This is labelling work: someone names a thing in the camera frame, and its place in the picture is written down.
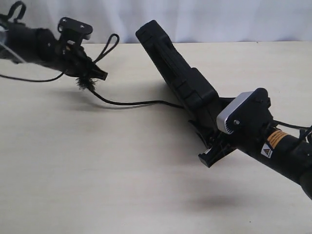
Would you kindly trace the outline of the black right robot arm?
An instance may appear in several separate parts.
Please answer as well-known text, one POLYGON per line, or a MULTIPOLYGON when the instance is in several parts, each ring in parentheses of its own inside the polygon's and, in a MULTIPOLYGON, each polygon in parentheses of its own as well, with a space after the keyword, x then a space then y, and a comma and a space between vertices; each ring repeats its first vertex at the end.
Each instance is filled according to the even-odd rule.
POLYGON ((249 97, 223 110, 232 113, 219 115, 218 134, 207 144, 207 151, 199 154, 200 161, 210 168, 213 164, 240 150, 284 177, 300 185, 308 197, 312 196, 312 144, 306 139, 311 129, 302 130, 299 138, 278 129, 269 111, 270 99, 249 97))

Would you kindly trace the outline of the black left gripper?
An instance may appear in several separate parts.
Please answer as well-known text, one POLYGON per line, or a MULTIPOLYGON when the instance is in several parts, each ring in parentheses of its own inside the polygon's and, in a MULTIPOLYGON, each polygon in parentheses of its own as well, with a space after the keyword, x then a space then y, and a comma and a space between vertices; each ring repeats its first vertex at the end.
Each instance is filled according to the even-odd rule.
POLYGON ((55 70, 66 75, 82 75, 84 79, 106 80, 108 73, 92 64, 83 47, 76 47, 64 41, 56 42, 55 70))

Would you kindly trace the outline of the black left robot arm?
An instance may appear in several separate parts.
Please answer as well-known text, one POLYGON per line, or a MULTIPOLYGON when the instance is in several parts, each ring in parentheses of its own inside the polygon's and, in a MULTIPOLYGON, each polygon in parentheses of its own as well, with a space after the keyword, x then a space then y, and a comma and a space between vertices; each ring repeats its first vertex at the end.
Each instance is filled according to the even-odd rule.
POLYGON ((87 56, 81 43, 89 39, 91 25, 69 17, 58 23, 60 37, 51 30, 30 28, 21 22, 0 19, 0 57, 13 63, 33 63, 75 78, 105 80, 107 72, 101 70, 87 56))

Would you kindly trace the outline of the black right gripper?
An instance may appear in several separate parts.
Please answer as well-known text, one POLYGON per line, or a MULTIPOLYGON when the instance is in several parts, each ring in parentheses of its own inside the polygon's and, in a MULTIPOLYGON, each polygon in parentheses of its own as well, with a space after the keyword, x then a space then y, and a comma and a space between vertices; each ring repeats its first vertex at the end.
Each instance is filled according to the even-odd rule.
POLYGON ((208 168, 235 150, 245 153, 242 146, 246 139, 246 131, 241 129, 234 132, 230 127, 230 114, 236 108, 236 106, 232 107, 233 100, 235 100, 234 97, 217 97, 208 105, 212 126, 217 131, 202 126, 197 121, 188 120, 206 147, 206 151, 200 153, 198 157, 208 168))

